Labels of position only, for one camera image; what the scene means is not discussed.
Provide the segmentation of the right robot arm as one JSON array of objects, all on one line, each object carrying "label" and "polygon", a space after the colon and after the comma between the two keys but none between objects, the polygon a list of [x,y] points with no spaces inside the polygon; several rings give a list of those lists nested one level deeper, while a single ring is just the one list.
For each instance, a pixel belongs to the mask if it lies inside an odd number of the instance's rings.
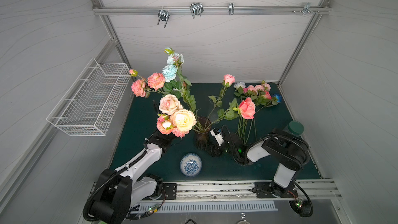
[{"label": "right robot arm", "polygon": [[252,192],[257,198],[293,198],[289,201],[291,209],[300,217],[309,218],[314,207],[308,194],[296,182],[300,170],[310,160],[309,145],[301,138],[274,128],[267,136],[247,146],[229,129],[210,130],[216,140],[213,147],[214,156],[221,152],[229,153],[234,161],[242,166],[250,166],[260,159],[272,157],[278,162],[275,175],[271,182],[255,182]]}]

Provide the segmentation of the peach pink peony spray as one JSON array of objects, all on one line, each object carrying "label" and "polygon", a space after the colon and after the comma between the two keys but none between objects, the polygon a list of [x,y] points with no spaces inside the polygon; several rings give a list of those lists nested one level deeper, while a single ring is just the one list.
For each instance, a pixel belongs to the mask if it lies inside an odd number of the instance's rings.
[{"label": "peach pink peony spray", "polygon": [[172,94],[179,99],[188,90],[186,82],[176,79],[167,82],[162,73],[153,73],[148,78],[144,78],[138,74],[137,70],[130,69],[129,74],[131,78],[135,78],[131,90],[136,97],[148,98],[150,93],[159,93],[162,95]]}]

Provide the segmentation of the dark red glass vase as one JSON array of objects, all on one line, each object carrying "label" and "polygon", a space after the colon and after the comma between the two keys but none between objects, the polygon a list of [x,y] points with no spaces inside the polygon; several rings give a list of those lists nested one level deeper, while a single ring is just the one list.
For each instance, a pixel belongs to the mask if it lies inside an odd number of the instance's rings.
[{"label": "dark red glass vase", "polygon": [[194,126],[195,146],[198,149],[205,149],[210,145],[211,121],[203,116],[197,117],[197,123]]}]

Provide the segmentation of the blue rose stem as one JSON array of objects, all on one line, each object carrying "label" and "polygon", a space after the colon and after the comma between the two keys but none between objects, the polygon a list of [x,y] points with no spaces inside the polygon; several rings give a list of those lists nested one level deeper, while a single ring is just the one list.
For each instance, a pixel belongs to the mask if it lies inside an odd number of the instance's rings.
[{"label": "blue rose stem", "polygon": [[283,101],[283,98],[282,98],[282,96],[280,95],[280,94],[274,94],[273,95],[273,98],[275,99],[275,101],[279,104],[279,103],[281,103],[282,101]]}]

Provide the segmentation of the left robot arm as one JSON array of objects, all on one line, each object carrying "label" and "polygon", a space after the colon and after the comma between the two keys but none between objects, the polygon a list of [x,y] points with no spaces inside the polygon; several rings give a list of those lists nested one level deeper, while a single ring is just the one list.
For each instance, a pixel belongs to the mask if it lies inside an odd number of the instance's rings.
[{"label": "left robot arm", "polygon": [[144,173],[161,159],[175,138],[174,134],[154,131],[143,150],[131,160],[115,170],[105,169],[83,208],[84,220],[120,224],[126,219],[140,220],[157,212],[162,205],[156,204],[142,214],[134,214],[133,208],[145,198],[166,200],[163,179]]}]

